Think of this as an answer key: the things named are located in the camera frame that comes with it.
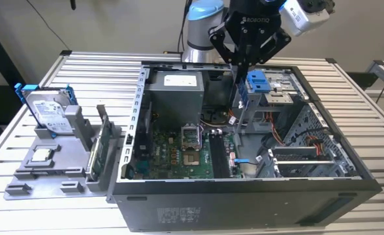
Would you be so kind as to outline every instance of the black cable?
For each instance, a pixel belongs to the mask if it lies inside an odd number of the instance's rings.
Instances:
[[[183,20],[182,20],[182,29],[179,33],[179,39],[178,39],[178,52],[180,52],[179,46],[182,42],[182,48],[183,51],[186,51],[186,45],[184,45],[184,26],[186,26],[186,20],[187,20],[187,14],[190,12],[190,7],[192,5],[192,0],[186,1],[186,8],[184,8],[184,15],[183,15]]]
[[[315,128],[315,129],[309,129],[309,130],[303,131],[302,133],[295,134],[295,137],[298,138],[302,135],[305,135],[306,133],[315,132],[315,131],[325,131],[325,130],[329,130],[329,127],[321,127],[321,128]]]
[[[375,102],[375,103],[378,103],[378,101],[381,101],[381,98],[382,98],[383,93],[384,93],[384,88],[383,88],[383,90],[382,90],[381,95],[378,96],[378,99],[377,99],[377,102]]]
[[[60,38],[60,36],[56,34],[56,32],[54,31],[54,29],[50,27],[50,25],[48,25],[48,23],[47,23],[44,17],[42,16],[40,12],[38,11],[36,7],[34,6],[34,4],[31,3],[30,0],[27,0],[27,2],[30,3],[30,5],[32,6],[32,8],[35,9],[38,15],[42,17],[42,19],[43,19],[43,21],[44,21],[44,23],[46,23],[48,29],[54,32],[54,34],[56,35],[56,37],[58,37],[58,38],[60,39],[60,41],[63,42],[66,48],[70,50],[68,45],[66,44],[66,42],[63,41],[63,39]]]
[[[238,163],[238,164],[251,164],[251,165],[259,165],[259,163]]]
[[[264,150],[268,150],[268,149],[270,149],[270,148],[266,146],[266,144],[267,144],[267,142],[270,141],[271,138],[274,138],[272,133],[268,133],[268,134],[266,134],[266,135],[262,137],[262,140],[260,140],[262,146],[260,146],[260,148],[259,148],[259,150],[258,150],[258,152],[256,152],[256,156],[259,156]]]

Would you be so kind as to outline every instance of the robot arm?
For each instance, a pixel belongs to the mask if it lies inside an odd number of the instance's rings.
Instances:
[[[210,40],[224,61],[234,66],[235,83],[250,67],[264,64],[291,42],[282,15],[295,36],[319,27],[334,12],[333,0],[231,0],[223,23],[210,29]],[[226,34],[235,44],[224,45]]]

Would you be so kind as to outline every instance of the blue connector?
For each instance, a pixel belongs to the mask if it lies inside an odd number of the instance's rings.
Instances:
[[[248,160],[248,159],[238,159],[238,158],[236,158],[236,159],[234,160],[234,162],[235,162],[235,163],[250,163],[251,160]]]
[[[247,81],[251,85],[252,92],[268,93],[271,92],[271,84],[266,79],[264,73],[260,70],[254,70],[247,75]]]

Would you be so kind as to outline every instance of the hard drive label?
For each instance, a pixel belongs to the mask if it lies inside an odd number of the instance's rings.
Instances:
[[[47,129],[58,134],[72,133],[72,127],[64,115],[63,107],[54,101],[38,100],[34,102],[40,122]]]

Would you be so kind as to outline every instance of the blue latch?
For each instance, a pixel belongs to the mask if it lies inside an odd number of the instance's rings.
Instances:
[[[76,96],[75,96],[74,88],[70,85],[67,85],[66,89],[68,90],[70,103],[72,105],[78,105],[78,99],[76,99]]]
[[[268,93],[271,92],[271,84],[266,79],[264,73],[260,70],[254,70],[248,72],[247,81],[251,85],[252,92],[255,93]]]
[[[23,84],[22,83],[16,83],[16,85],[15,85],[15,93],[18,94],[18,97],[20,98],[22,103],[26,104],[26,98],[24,98],[22,89],[23,89]]]
[[[32,92],[36,91],[39,88],[40,88],[39,85],[26,85],[23,91]]]

